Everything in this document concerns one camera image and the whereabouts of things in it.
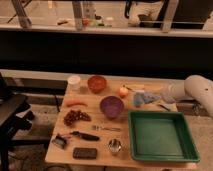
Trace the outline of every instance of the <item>red bowl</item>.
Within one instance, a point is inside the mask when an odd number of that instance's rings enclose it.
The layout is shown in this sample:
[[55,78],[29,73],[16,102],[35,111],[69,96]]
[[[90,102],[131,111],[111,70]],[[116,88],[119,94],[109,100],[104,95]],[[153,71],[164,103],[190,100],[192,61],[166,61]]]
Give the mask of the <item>red bowl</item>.
[[87,85],[93,93],[97,94],[106,88],[107,81],[100,75],[94,75],[88,79]]
[[124,110],[124,103],[116,96],[107,96],[101,100],[100,109],[106,117],[116,118]]

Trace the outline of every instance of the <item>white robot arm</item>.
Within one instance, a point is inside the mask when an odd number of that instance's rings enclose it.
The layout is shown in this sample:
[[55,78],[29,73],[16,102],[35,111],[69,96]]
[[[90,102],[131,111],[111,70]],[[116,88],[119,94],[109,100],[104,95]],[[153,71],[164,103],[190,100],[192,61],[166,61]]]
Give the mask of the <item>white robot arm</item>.
[[195,99],[213,118],[213,81],[202,76],[192,75],[179,84],[166,86],[161,96],[167,103]]

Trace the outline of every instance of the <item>wooden table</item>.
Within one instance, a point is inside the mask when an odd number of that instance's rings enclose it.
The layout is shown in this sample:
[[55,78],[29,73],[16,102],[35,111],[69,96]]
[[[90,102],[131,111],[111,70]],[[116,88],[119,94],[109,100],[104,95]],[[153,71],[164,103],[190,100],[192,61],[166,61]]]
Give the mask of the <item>wooden table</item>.
[[[135,108],[132,104],[133,93],[130,93],[123,102],[125,104],[125,110],[120,115],[120,117],[108,120],[100,111],[99,103],[101,99],[105,96],[115,95],[117,96],[117,90],[123,84],[127,85],[137,85],[144,87],[145,90],[155,92],[162,88],[165,83],[149,83],[149,82],[136,82],[131,80],[109,80],[107,88],[100,94],[92,94],[88,88],[86,80],[83,80],[81,83],[81,88],[78,92],[70,90],[68,85],[66,94],[63,99],[63,104],[58,114],[58,119],[55,124],[53,131],[52,139],[55,138],[57,133],[67,134],[72,131],[81,131],[85,133],[95,134],[100,136],[101,140],[97,142],[90,142],[79,139],[77,137],[72,137],[67,147],[62,150],[56,147],[54,144],[50,143],[47,155],[46,162],[50,163],[66,163],[66,164],[77,164],[77,165],[95,165],[95,166],[118,166],[118,167],[132,167],[132,168],[143,168],[143,167],[157,167],[160,169],[196,169],[195,163],[175,163],[175,162],[140,162],[135,161],[131,158],[130,154],[130,142],[129,142],[129,130],[128,130],[128,121],[127,113],[129,109],[137,110],[152,110],[159,111],[164,110],[163,108],[155,104],[143,105],[141,108]],[[88,104],[88,107],[85,106],[73,106],[66,107],[65,102],[70,99],[79,99],[83,100]],[[88,113],[92,121],[77,121],[71,127],[67,127],[63,123],[64,116],[71,110],[81,110]],[[173,110],[177,111],[176,105],[173,105]],[[91,129],[91,125],[102,125],[109,127],[119,127],[122,129],[121,132],[112,132],[112,131],[95,131]],[[108,150],[108,142],[110,139],[117,138],[122,143],[122,150],[117,156],[113,156]],[[96,160],[77,160],[72,157],[72,152],[74,147],[94,147],[98,150],[98,156]]]

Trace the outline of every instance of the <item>brown food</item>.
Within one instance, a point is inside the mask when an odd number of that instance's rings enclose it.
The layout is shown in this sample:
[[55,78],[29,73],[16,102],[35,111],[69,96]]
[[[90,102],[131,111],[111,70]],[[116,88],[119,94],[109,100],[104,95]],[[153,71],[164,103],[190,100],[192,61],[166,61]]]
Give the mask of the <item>brown food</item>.
[[87,106],[87,104],[81,100],[67,100],[65,102],[66,104],[66,107],[72,107],[72,106],[75,106],[75,105],[83,105],[83,106]]
[[97,94],[106,88],[107,81],[100,75],[94,75],[88,79],[87,84],[89,89],[93,93]]
[[69,113],[64,117],[64,124],[66,126],[71,126],[73,122],[83,120],[83,121],[91,121],[91,117],[80,110],[70,110]]

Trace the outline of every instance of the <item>green plastic tray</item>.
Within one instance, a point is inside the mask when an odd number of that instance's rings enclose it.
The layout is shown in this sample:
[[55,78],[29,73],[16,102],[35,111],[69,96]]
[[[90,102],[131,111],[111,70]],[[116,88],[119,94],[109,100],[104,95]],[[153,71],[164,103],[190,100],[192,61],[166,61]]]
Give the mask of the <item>green plastic tray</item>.
[[180,112],[129,111],[134,160],[198,162],[197,149]]

